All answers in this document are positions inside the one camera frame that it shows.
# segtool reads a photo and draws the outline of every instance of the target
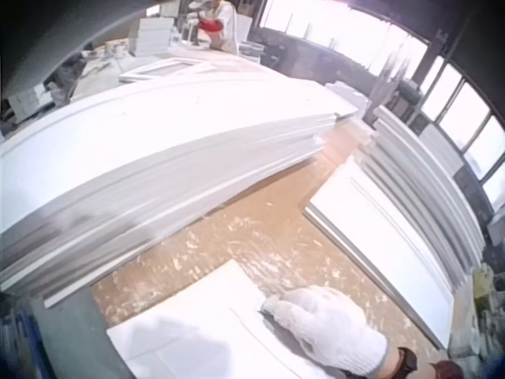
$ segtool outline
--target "white panel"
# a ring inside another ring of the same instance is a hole
[[[224,103],[226,111],[216,112]],[[265,122],[331,116],[342,104],[314,82],[240,73],[168,76],[83,99],[2,144],[2,232],[69,190],[156,152]]]
[[[128,367],[144,378],[329,378],[271,332],[258,312],[264,299],[229,261],[107,334]]]
[[[370,269],[410,305],[426,332],[447,347],[454,300],[440,267],[408,221],[352,160],[321,187],[310,209],[354,244]]]
[[[463,167],[459,154],[433,124],[426,126],[419,139],[449,176],[453,177]]]

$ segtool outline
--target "black watch strap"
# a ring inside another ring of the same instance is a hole
[[[399,347],[398,350],[402,356],[402,361],[392,379],[405,379],[410,373],[417,370],[417,356],[407,347]]]

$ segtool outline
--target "work glove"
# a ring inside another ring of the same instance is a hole
[[[386,337],[367,325],[362,308],[333,288],[310,286],[274,295],[262,310],[325,366],[368,376],[386,357]]]

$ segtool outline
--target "white frame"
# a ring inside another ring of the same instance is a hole
[[[155,69],[162,69],[165,67],[176,66],[179,64],[189,64],[189,67],[175,71],[174,73],[169,73],[168,75],[183,75],[188,73],[203,73],[207,71],[212,71],[215,69],[211,63],[206,61],[201,61],[199,59],[191,58],[168,58],[162,61],[157,61],[137,67],[136,69],[131,69],[125,73],[119,75],[119,81],[122,83],[134,83],[136,81],[149,81],[151,79],[157,79],[159,77],[165,77],[167,75],[149,75],[149,71]]]

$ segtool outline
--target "workbench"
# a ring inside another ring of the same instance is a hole
[[[222,70],[278,75],[218,51],[177,47],[157,58],[174,56],[209,60]],[[129,64],[129,69],[134,66],[140,64]],[[107,85],[117,86],[115,78]],[[81,83],[76,97],[91,95],[95,80]],[[234,259],[267,295],[309,284],[336,288],[361,306],[368,322],[393,344],[410,347],[419,359],[429,362],[444,358],[397,305],[303,215],[311,196],[367,137],[366,128],[354,118],[340,122],[324,136],[324,150],[313,159],[258,183],[96,283],[92,293],[107,324],[120,324]]]

